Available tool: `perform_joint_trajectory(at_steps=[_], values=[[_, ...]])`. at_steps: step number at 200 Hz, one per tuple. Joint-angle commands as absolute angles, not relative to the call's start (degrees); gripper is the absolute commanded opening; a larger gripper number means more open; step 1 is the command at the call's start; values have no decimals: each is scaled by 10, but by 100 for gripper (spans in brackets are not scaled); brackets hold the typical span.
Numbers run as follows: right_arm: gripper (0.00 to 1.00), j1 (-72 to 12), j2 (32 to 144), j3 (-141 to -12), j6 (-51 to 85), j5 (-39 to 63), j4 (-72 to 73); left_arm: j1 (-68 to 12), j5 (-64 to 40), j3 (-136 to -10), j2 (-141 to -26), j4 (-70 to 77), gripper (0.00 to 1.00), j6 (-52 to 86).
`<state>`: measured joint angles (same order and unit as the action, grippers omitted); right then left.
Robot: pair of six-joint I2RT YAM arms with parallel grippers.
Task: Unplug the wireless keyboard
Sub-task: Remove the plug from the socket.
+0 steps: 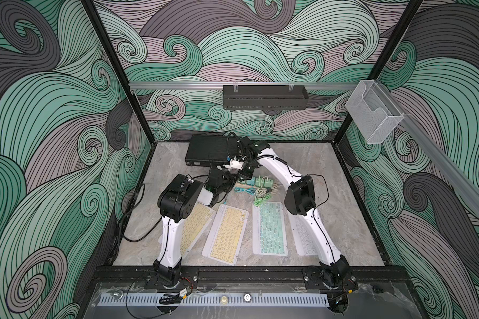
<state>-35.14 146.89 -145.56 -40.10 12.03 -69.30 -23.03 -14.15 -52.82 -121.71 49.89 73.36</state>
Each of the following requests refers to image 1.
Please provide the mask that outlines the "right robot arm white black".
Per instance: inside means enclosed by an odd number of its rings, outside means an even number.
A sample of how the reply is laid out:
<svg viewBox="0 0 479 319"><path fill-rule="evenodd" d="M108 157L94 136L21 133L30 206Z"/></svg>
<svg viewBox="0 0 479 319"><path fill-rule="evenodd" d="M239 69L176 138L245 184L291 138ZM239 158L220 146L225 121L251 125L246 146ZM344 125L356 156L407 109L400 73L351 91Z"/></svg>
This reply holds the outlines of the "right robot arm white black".
<svg viewBox="0 0 479 319"><path fill-rule="evenodd" d="M312 176L294 170L264 141L255 142L230 133L226 138L226 152L229 166L237 170L242 179L247 179L256 168L262 166L286 189L284 206L302 221L311 237L324 283L328 287L345 290L345 281L351 278L351 267L321 221Z"/></svg>

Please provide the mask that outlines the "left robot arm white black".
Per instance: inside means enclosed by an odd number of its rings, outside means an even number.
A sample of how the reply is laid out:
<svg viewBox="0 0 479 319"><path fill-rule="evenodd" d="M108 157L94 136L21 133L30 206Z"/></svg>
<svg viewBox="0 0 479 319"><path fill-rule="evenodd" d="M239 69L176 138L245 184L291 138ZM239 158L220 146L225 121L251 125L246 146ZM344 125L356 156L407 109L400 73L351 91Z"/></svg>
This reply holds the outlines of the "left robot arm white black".
<svg viewBox="0 0 479 319"><path fill-rule="evenodd" d="M189 175L177 174L158 198L163 225L162 245L153 267L164 284L179 282L182 264L182 236L185 220L199 203L213 207L219 196L234 188L238 177L226 168L211 167L206 182Z"/></svg>

